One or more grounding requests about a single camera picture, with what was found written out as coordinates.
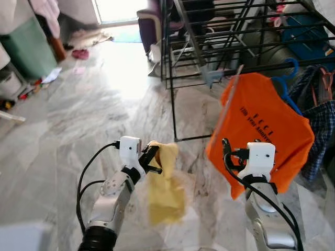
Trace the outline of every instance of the clothing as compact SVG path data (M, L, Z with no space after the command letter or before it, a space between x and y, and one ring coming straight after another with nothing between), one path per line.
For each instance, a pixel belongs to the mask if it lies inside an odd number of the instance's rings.
M309 66L301 78L292 86L289 96L293 102L300 104L303 116L309 119L315 134L307 163L301 170L308 180L313 180L322 164L329 141L335 135L335 101L330 100L315 106L311 89L314 88L318 97L321 65Z
M161 144L151 141L159 150L150 166L161 168L162 174L148 173L149 176L149 216L153 225L178 222L185 214L185 192L180 182L173 176L178 146L175 143Z
M233 82L234 78L221 97L224 109L220 116L225 112ZM232 150L244 148L248 142L255 139L274 144L276 154L271 182L276 184L279 192L288 190L289 184L305 164L314 141L308 119L299 116L284 103L273 87L271 79L259 73L239 76L222 126L215 129L206 148L209 160L229 181L231 196L236 199L243 193L244 187L225 169L222 159L223 138L230 141Z
M30 0L36 14L43 16L54 38L59 38L60 26L58 23L59 8L57 0Z

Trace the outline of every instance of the doorway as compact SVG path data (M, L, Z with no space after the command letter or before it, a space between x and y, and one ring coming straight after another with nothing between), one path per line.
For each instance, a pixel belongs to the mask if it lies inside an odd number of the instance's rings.
M147 5L147 0L93 0L100 24L134 24L136 12Z

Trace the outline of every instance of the plaid cloth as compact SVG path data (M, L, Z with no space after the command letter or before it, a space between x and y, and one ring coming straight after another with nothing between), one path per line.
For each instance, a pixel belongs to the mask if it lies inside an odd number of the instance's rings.
M318 97L318 86L321 65L310 66L301 78L292 86L289 96L303 111L303 116L309 119L315 141L312 145L302 175L313 180L322 164L327 146L335 133L335 101L331 100L315 106L311 87L314 87Z

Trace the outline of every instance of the floor mat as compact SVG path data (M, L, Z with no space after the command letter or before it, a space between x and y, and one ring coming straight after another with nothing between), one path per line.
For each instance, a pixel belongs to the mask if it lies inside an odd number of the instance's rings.
M140 29L138 25L121 26L111 28L113 42L115 43L141 43Z

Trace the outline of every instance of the purple chair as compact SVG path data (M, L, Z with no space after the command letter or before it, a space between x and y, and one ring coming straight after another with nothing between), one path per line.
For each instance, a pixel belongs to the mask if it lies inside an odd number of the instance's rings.
M173 6L173 0L166 0L168 10ZM147 7L137 11L138 25L146 55L150 52L150 45L162 39L162 13L160 0L147 0ZM170 30L180 30L182 22L170 22Z

